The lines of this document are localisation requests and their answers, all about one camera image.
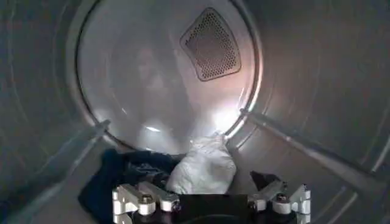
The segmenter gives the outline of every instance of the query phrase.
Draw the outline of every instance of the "metal bracket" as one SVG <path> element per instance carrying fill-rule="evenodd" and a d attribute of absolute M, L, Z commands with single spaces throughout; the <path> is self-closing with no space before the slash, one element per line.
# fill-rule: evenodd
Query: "metal bracket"
<path fill-rule="evenodd" d="M 169 194 L 151 183 L 141 182 L 138 184 L 138 190 L 144 194 L 150 194 L 164 212 L 172 212 L 180 208 L 178 195 Z"/>
<path fill-rule="evenodd" d="M 267 202 L 271 201 L 284 188 L 282 181 L 274 181 L 267 185 L 259 193 L 248 196 L 248 201 L 254 202 L 256 211 L 264 211 L 267 208 Z"/>

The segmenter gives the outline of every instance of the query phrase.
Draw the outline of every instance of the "metal baffle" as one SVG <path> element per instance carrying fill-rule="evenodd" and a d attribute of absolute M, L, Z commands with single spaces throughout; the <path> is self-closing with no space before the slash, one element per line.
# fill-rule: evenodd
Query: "metal baffle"
<path fill-rule="evenodd" d="M 16 197 L 9 199 L 13 201 L 7 208 L 9 218 L 2 223 L 30 223 L 34 215 L 65 186 L 76 168 L 104 135 L 109 124 L 108 120 L 100 122 L 81 130 L 64 142 L 57 154 L 26 181 L 26 187 L 16 191 Z"/>
<path fill-rule="evenodd" d="M 250 113 L 246 110 L 241 110 L 241 113 L 258 127 L 272 133 L 295 149 L 316 160 L 321 166 L 342 179 L 346 185 L 363 198 L 374 203 L 383 203 L 383 200 L 390 199 L 383 199 L 387 194 L 386 191 L 388 191 L 387 183 L 378 180 L 359 165 L 353 164 L 330 150 L 323 148 L 321 145 L 309 141 L 296 131 L 288 130 L 263 114 Z"/>

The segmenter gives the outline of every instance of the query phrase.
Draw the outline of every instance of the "laundry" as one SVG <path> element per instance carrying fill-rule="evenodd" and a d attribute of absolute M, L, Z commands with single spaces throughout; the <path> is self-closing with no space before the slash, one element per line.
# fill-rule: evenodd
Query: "laundry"
<path fill-rule="evenodd" d="M 193 141 L 193 146 L 172 171 L 166 188 L 177 194 L 225 194 L 236 165 L 218 133 Z"/>
<path fill-rule="evenodd" d="M 102 166 L 82 189 L 79 202 L 98 223 L 113 223 L 112 190 L 120 184 L 148 181 L 162 189 L 179 161 L 169 155 L 137 151 L 102 154 Z"/>

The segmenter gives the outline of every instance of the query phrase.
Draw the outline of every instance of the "black cloth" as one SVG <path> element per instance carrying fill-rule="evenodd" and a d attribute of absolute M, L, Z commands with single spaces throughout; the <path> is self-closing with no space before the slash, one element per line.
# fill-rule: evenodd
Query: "black cloth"
<path fill-rule="evenodd" d="M 113 223 L 112 190 L 120 184 L 136 185 L 148 181 L 165 189 L 165 184 L 178 161 L 168 155 L 137 151 L 119 154 L 106 150 L 102 166 L 79 195 L 79 202 L 98 223 Z"/>

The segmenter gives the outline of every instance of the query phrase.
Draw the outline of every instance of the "bolt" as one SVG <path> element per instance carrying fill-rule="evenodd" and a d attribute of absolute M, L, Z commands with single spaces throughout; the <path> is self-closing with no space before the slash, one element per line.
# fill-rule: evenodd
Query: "bolt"
<path fill-rule="evenodd" d="M 182 206 L 180 205 L 180 202 L 179 201 L 175 201 L 173 204 L 172 204 L 172 210 L 173 211 L 180 211 L 182 209 Z"/>
<path fill-rule="evenodd" d="M 288 199 L 287 199 L 287 196 L 285 194 L 277 194 L 276 195 L 276 200 L 279 201 L 279 202 L 286 202 Z"/>
<path fill-rule="evenodd" d="M 150 194 L 144 194 L 142 195 L 141 201 L 142 203 L 148 204 L 153 200 L 152 196 Z"/>
<path fill-rule="evenodd" d="M 248 208 L 251 210 L 251 211 L 256 211 L 257 208 L 256 208 L 256 203 L 254 201 L 250 201 L 248 202 Z"/>

